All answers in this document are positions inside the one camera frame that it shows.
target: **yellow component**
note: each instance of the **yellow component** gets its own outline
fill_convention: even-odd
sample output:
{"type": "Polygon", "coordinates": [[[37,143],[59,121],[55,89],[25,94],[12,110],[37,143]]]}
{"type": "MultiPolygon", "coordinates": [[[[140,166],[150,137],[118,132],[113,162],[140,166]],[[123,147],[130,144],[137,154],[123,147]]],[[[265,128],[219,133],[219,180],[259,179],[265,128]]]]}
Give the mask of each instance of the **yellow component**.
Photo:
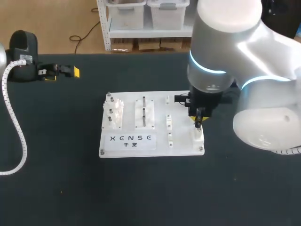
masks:
{"type": "Polygon", "coordinates": [[[77,67],[74,67],[74,77],[79,78],[79,69],[77,67]]]}
{"type": "Polygon", "coordinates": [[[56,81],[56,76],[55,79],[45,79],[45,81],[56,81]]]}
{"type": "MultiPolygon", "coordinates": [[[[205,120],[207,120],[207,119],[209,119],[210,117],[203,117],[203,121],[205,121],[205,120]]],[[[195,116],[191,116],[191,119],[193,120],[193,121],[195,121],[195,119],[196,119],[196,117],[195,116]]]]}

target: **white cable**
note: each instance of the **white cable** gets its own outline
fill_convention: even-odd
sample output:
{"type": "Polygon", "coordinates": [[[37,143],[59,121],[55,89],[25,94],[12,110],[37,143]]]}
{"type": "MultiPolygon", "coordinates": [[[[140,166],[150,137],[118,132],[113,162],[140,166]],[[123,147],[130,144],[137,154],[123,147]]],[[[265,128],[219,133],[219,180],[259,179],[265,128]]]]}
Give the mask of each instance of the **white cable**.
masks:
{"type": "Polygon", "coordinates": [[[26,60],[17,60],[17,61],[12,61],[5,69],[4,73],[3,73],[3,77],[2,77],[2,94],[3,94],[3,98],[4,98],[4,102],[6,104],[6,108],[8,109],[8,113],[10,115],[11,120],[13,121],[13,124],[17,130],[17,133],[19,135],[21,144],[22,144],[22,150],[23,150],[23,154],[22,154],[22,159],[19,163],[19,165],[17,165],[16,168],[10,170],[10,171],[6,171],[6,172],[0,172],[0,176],[4,176],[4,175],[10,175],[13,173],[16,173],[18,170],[20,170],[27,158],[27,145],[26,145],[26,141],[25,141],[25,137],[23,135],[23,132],[21,130],[21,127],[19,125],[19,122],[15,116],[14,110],[10,104],[9,101],[9,97],[8,97],[8,87],[7,87],[7,81],[8,81],[8,74],[9,72],[16,66],[21,66],[21,65],[26,65],[26,60]]]}

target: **wooden floor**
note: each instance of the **wooden floor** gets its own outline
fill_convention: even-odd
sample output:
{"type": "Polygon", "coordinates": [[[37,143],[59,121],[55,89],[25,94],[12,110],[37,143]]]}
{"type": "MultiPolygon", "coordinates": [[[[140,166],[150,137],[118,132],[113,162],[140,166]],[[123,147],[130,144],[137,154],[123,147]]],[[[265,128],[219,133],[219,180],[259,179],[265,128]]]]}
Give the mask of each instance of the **wooden floor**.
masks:
{"type": "MultiPolygon", "coordinates": [[[[73,53],[71,35],[84,37],[99,21],[96,0],[0,0],[0,43],[8,48],[14,31],[34,33],[39,53],[73,53]]],[[[100,25],[82,41],[77,53],[105,53],[100,25]]]]}

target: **dark mat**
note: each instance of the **dark mat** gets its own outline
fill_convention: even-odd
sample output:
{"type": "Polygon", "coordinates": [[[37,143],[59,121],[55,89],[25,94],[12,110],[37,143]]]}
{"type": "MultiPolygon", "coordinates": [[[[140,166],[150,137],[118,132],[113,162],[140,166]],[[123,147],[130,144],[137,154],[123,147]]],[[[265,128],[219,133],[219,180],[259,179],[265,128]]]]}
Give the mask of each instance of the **dark mat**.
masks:
{"type": "MultiPolygon", "coordinates": [[[[235,103],[219,106],[204,123],[202,157],[98,157],[105,94],[187,90],[187,54],[41,60],[75,64],[81,78],[8,84],[28,159],[16,174],[0,177],[1,226],[300,225],[301,155],[241,142],[232,129],[235,103]]],[[[19,163],[22,149],[2,99],[3,171],[19,163]]]]}

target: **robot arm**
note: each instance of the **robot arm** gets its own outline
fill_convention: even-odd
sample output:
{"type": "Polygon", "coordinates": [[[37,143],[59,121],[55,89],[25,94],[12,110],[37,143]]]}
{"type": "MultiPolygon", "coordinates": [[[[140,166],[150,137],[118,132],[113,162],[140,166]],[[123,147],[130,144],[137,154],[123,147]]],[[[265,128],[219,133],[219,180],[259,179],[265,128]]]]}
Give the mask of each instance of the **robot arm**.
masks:
{"type": "Polygon", "coordinates": [[[196,116],[207,116],[235,80],[241,89],[236,135],[260,149],[298,153],[301,44],[269,29],[261,13],[261,0],[198,1],[188,66],[190,102],[196,116]],[[211,100],[215,104],[208,106],[211,100]]]}

